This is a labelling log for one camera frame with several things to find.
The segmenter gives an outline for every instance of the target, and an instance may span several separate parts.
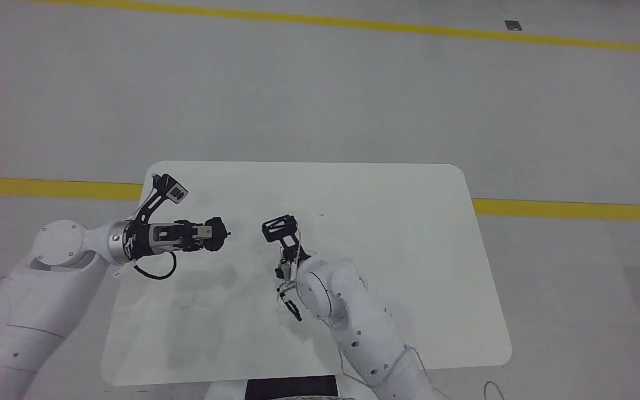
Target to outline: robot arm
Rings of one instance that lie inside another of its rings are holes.
[[[297,291],[314,318],[329,327],[361,383],[380,400],[447,399],[433,387],[417,352],[402,342],[391,316],[369,293],[351,261],[307,255],[295,236],[297,222],[291,215],[266,222],[262,230],[268,242],[277,240],[283,247],[276,268],[276,275],[285,280],[280,297],[287,304],[291,300],[286,291]],[[292,313],[300,320],[299,313]]]
[[[187,195],[169,175],[154,176],[154,193],[134,220],[88,230],[56,221],[38,232],[29,255],[0,280],[0,392],[21,399],[47,358],[84,316],[109,265],[173,251],[219,250],[228,233],[219,217],[204,224],[186,220],[148,223],[163,201]],[[176,268],[164,276],[166,279]]]

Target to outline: yellow floor line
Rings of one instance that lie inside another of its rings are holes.
[[[82,7],[97,7],[123,11],[186,15],[206,18],[224,18],[278,24],[313,25],[343,29],[358,29],[405,33],[415,35],[445,36],[455,39],[490,40],[547,46],[579,47],[587,49],[640,53],[639,43],[607,42],[554,36],[527,35],[519,32],[485,32],[470,29],[445,28],[429,25],[407,25],[391,22],[365,21],[346,18],[318,17],[311,15],[281,14],[263,11],[226,10],[176,4],[145,3],[127,0],[23,0],[30,3],[46,3]]]
[[[0,197],[138,201],[138,183],[73,182],[40,179],[0,179]]]
[[[138,201],[137,183],[71,182],[39,179],[1,179],[0,197],[44,197]],[[555,219],[640,221],[640,205],[563,203],[555,201],[473,199],[477,215]]]

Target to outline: robot end effector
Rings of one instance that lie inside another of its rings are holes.
[[[153,174],[153,189],[146,201],[134,215],[124,221],[104,225],[95,230],[87,230],[72,221],[56,221],[47,225],[36,236],[32,250],[34,263],[31,268],[48,269],[65,266],[83,268],[97,253],[109,264],[123,265],[140,258],[171,253],[175,270],[174,251],[219,250],[229,232],[220,217],[214,217],[204,223],[178,220],[172,223],[149,223],[149,219],[162,203],[171,200],[175,204],[182,202],[188,191],[168,174]],[[146,274],[136,266],[134,268]]]

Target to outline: table top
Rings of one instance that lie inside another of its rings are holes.
[[[511,342],[462,172],[451,165],[162,161],[189,190],[151,222],[222,217],[215,253],[176,253],[166,281],[121,276],[102,359],[116,386],[339,374],[329,331],[277,301],[279,245],[260,230],[291,213],[305,250],[354,260],[429,369],[500,365]],[[161,274],[171,257],[143,259]]]

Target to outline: cable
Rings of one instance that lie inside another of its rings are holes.
[[[156,281],[165,280],[168,277],[170,277],[171,275],[173,275],[174,272],[176,272],[176,267],[178,266],[178,261],[176,259],[175,253],[173,251],[170,251],[169,254],[171,254],[171,257],[173,257],[173,267],[171,267],[171,271],[169,271],[166,275],[152,275],[152,274],[148,273],[147,271],[145,271],[145,270],[141,269],[140,267],[138,267],[138,264],[134,264],[133,269],[135,269],[136,271],[138,271],[142,275],[146,276],[147,278],[155,279]]]
[[[489,387],[489,385],[493,385],[493,387],[495,387],[498,391],[498,395],[500,396],[500,398],[502,400],[505,400],[504,395],[502,394],[502,390],[500,390],[500,386],[498,386],[498,384],[494,381],[486,381],[484,383],[484,400],[487,400],[487,388]]]
[[[329,327],[329,324],[326,321],[322,320],[322,322],[324,322],[324,324],[327,325],[327,327]],[[340,371],[342,372],[342,375],[346,376],[347,378],[349,378],[349,379],[351,379],[351,380],[353,380],[355,382],[358,382],[359,384],[361,384],[363,386],[366,386],[371,390],[375,390],[375,389],[383,386],[385,383],[387,383],[387,380],[391,376],[393,370],[397,367],[398,363],[402,360],[402,358],[405,356],[405,354],[407,354],[409,351],[413,351],[415,353],[415,355],[418,357],[418,361],[420,362],[420,366],[422,367],[422,371],[424,372],[424,375],[427,378],[427,381],[429,382],[429,384],[431,385],[433,390],[438,392],[445,399],[451,400],[451,397],[447,396],[446,394],[444,394],[444,392],[442,390],[438,389],[437,387],[435,387],[433,385],[433,382],[431,381],[431,378],[429,377],[429,374],[427,374],[427,369],[424,367],[424,362],[422,362],[422,357],[420,357],[420,353],[418,353],[418,350],[416,350],[415,348],[413,348],[411,346],[405,345],[404,351],[398,356],[396,361],[393,363],[393,365],[391,366],[391,369],[389,369],[389,372],[387,373],[387,376],[385,376],[385,378],[382,380],[382,382],[378,383],[377,385],[369,385],[366,382],[364,382],[363,380],[360,380],[360,379],[356,378],[353,375],[349,375],[344,370],[344,358],[342,356],[342,352],[340,351],[340,349],[338,349],[338,354],[340,355]],[[504,394],[502,393],[502,390],[500,389],[500,386],[498,386],[498,384],[495,383],[494,381],[486,381],[485,382],[484,389],[483,389],[484,400],[488,400],[488,398],[487,398],[487,388],[489,387],[489,385],[492,385],[493,387],[496,388],[496,390],[498,391],[498,395],[500,396],[500,399],[506,400],[505,397],[504,397]]]

